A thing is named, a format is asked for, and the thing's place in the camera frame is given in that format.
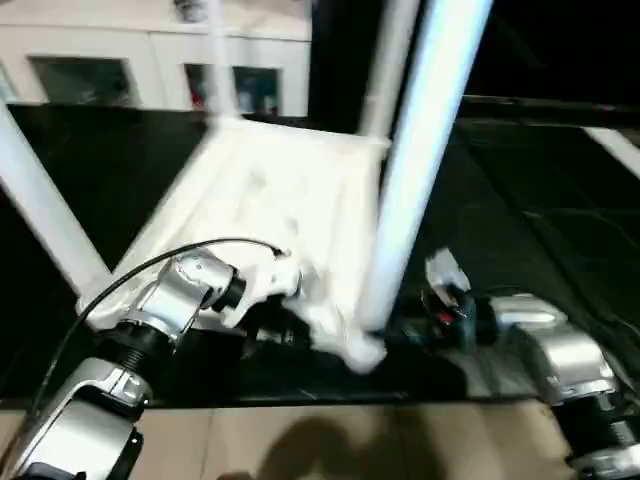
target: white pole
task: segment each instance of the white pole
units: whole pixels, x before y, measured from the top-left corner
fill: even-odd
[[[447,146],[491,0],[431,0],[392,147],[371,263],[356,310],[387,322]]]
[[[209,24],[207,42],[208,52],[211,54],[211,64],[207,69],[209,112],[210,114],[218,113],[223,117],[240,118],[233,68],[227,56],[229,48],[224,29],[222,1],[207,0],[207,6]]]
[[[388,138],[420,0],[389,0],[369,74],[359,135]]]
[[[1,101],[0,183],[78,296],[110,281],[111,272]]]

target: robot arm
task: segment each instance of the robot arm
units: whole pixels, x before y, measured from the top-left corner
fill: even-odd
[[[454,318],[443,326],[436,316],[431,338],[460,349],[498,343],[513,353],[551,408],[572,450],[567,463],[579,478],[640,478],[640,417],[593,338],[533,295],[472,296],[448,250],[428,260],[426,270],[437,304]]]
[[[280,260],[248,277],[203,249],[167,262],[115,327],[99,332],[94,356],[40,414],[5,478],[128,478],[143,443],[134,423],[200,311],[212,308],[233,327],[269,296],[294,296],[300,270]]]

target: table surface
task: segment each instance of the table surface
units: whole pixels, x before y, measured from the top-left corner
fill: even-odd
[[[110,267],[206,129],[203,116],[195,112],[39,106],[14,107],[12,113]],[[637,182],[578,128],[459,119],[391,324],[415,314],[412,305],[423,285],[424,258],[446,245],[474,286],[518,285],[553,300],[640,379],[635,360],[639,342],[628,326],[640,323],[632,291],[634,274],[640,271]],[[3,264],[11,281],[5,282],[0,405],[13,408],[24,406],[37,388],[74,318],[75,298],[9,200],[3,196],[1,202],[8,253]],[[254,314],[279,312],[263,307]],[[78,332],[54,375],[53,388],[91,347],[91,332]],[[509,368],[494,352],[481,354],[497,371]],[[512,400],[533,395],[526,382],[510,383],[505,372],[498,372],[493,388],[474,386],[469,379],[474,364],[474,358],[434,357],[419,347],[392,346],[379,368],[359,376],[328,354],[276,345],[249,353],[239,337],[194,331],[156,389],[154,405]]]

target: wooden floor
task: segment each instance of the wooden floor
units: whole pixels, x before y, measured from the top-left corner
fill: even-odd
[[[20,418],[0,416],[0,441]],[[155,410],[133,479],[569,479],[546,407]]]

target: white cabinet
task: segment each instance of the white cabinet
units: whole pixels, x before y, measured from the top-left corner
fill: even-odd
[[[112,86],[121,101],[140,108],[160,109],[166,102],[154,52],[144,32],[55,27],[0,27],[0,63],[19,101],[58,100],[101,94]],[[92,85],[93,76],[104,85]],[[109,93],[102,93],[109,104]]]
[[[241,109],[306,116],[306,0],[222,4]],[[0,4],[0,94],[27,103],[197,108],[203,66],[212,61],[207,41],[206,26],[180,22],[171,0],[9,0]]]
[[[197,108],[205,88],[201,67],[211,61],[207,37],[152,33],[151,40],[158,52],[167,107]],[[282,116],[306,116],[308,42],[229,37],[226,47],[241,110],[269,114],[273,109]]]

